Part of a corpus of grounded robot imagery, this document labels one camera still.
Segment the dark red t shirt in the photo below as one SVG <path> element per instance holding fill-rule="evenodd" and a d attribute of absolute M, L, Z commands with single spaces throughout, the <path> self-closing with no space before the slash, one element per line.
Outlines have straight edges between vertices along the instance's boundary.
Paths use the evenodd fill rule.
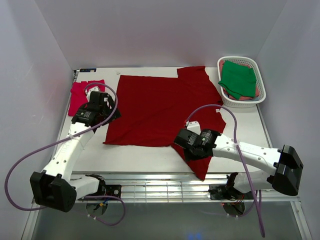
<path fill-rule="evenodd" d="M 174 144 L 195 109 L 223 104 L 204 66 L 179 68 L 176 78 L 122 75 L 116 94 L 121 117 L 108 125 L 104 144 L 171 147 L 198 179 L 205 179 L 210 157 L 187 161 L 183 149 Z"/>

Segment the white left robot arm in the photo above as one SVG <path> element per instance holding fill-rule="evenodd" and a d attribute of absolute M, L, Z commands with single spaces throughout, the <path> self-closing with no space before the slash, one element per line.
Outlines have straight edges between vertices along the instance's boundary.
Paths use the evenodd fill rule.
<path fill-rule="evenodd" d="M 92 91 L 71 119 L 67 140 L 61 144 L 42 172 L 34 172 L 30 185 L 38 205 L 69 212 L 76 200 L 92 196 L 100 200 L 106 195 L 106 183 L 97 174 L 72 178 L 73 168 L 84 147 L 94 136 L 93 127 L 106 125 L 121 116 L 115 101 L 106 92 Z"/>

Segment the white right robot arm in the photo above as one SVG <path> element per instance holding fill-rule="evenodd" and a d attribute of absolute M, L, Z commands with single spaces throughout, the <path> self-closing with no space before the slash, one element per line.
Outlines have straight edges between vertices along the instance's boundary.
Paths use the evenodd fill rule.
<path fill-rule="evenodd" d="M 278 149 L 245 142 L 236 144 L 214 130 L 204 129 L 201 133 L 195 133 L 185 128 L 179 131 L 174 143 L 183 149 L 188 162 L 218 157 L 244 161 L 257 168 L 249 176 L 246 173 L 231 173 L 226 185 L 213 191 L 222 198 L 237 199 L 251 191 L 270 189 L 287 196 L 297 196 L 299 193 L 304 165 L 290 145 Z"/>

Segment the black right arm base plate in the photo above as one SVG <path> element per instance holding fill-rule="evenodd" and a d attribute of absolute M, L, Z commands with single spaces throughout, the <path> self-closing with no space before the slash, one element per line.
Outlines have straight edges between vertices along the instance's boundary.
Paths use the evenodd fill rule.
<path fill-rule="evenodd" d="M 241 193 L 234 188 L 235 179 L 238 175 L 238 172 L 227 175 L 227 182 L 225 185 L 210 184 L 208 189 L 210 199 L 229 201 L 252 200 L 253 194 L 251 191 L 247 193 Z"/>

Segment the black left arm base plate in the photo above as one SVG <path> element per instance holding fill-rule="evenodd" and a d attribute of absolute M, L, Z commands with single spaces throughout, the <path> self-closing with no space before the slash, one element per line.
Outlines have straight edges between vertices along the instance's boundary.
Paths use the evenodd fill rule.
<path fill-rule="evenodd" d="M 120 184 L 107 184 L 99 188 L 98 192 L 89 194 L 87 196 L 82 197 L 83 200 L 97 200 L 97 201 L 105 201 L 105 200 L 114 200 L 109 197 L 102 196 L 112 196 L 116 198 L 122 197 L 122 185 Z"/>

